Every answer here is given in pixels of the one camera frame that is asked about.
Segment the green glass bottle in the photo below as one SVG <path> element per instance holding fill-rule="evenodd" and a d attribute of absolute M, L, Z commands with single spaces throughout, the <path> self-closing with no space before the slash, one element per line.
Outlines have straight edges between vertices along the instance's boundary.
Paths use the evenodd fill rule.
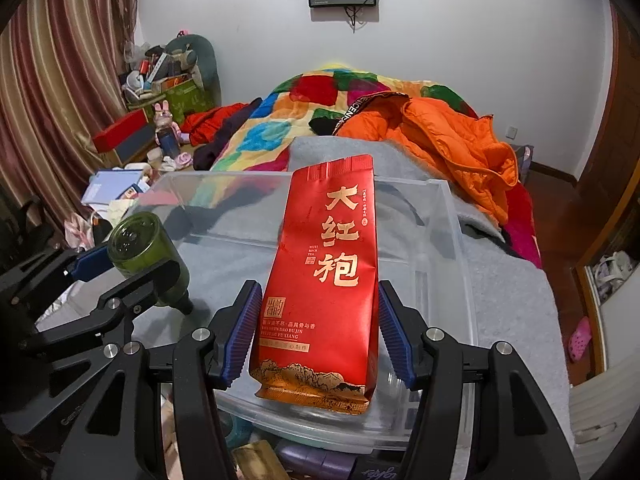
<path fill-rule="evenodd" d="M 162 258 L 175 260 L 180 265 L 180 277 L 172 288 L 160 295 L 158 306 L 172 306 L 185 314 L 193 308 L 187 290 L 189 269 L 157 215 L 142 211 L 122 220 L 109 236 L 107 254 L 113 265 L 126 278 Z"/>

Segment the pink rabbit figurine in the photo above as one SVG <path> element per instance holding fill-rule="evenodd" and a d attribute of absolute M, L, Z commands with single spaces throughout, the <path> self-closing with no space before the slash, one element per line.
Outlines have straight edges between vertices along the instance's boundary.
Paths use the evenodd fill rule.
<path fill-rule="evenodd" d="M 154 123 L 156 125 L 156 144 L 160 145 L 158 141 L 158 131 L 163 128 L 171 128 L 174 131 L 175 140 L 178 145 L 189 143 L 189 134 L 184 134 L 180 131 L 180 126 L 174 121 L 174 116 L 169 111 L 169 101 L 164 100 L 162 106 L 160 103 L 154 105 L 156 110 L 156 116 L 154 117 Z"/>

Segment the curtain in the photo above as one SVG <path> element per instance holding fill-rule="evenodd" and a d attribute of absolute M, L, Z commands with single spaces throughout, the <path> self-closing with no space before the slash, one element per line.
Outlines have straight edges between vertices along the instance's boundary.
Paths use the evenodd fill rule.
<path fill-rule="evenodd" d="M 18 204 L 39 195 L 60 229 L 102 165 L 92 136 L 126 113 L 135 12 L 136 0 L 24 0 L 0 34 L 0 180 Z"/>

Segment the shoe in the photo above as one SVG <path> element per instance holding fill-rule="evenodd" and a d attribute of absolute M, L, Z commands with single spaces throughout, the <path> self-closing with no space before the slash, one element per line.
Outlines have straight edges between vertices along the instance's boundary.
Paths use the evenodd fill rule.
<path fill-rule="evenodd" d="M 616 251 L 613 256 L 601 257 L 593 267 L 593 278 L 600 301 L 605 301 L 616 292 L 634 271 L 631 258 L 625 251 Z"/>
<path fill-rule="evenodd" d="M 589 318 L 583 317 L 578 326 L 571 334 L 569 343 L 567 344 L 567 350 L 571 361 L 577 363 L 583 358 L 584 352 L 587 349 L 587 345 L 591 341 L 591 326 L 589 325 Z"/>

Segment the purple container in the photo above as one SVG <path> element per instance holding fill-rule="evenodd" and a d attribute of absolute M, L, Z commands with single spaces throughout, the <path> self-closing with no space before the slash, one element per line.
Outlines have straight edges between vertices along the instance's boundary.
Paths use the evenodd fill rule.
<path fill-rule="evenodd" d="M 358 457 L 285 439 L 276 446 L 276 455 L 285 468 L 320 480 L 348 480 Z"/>

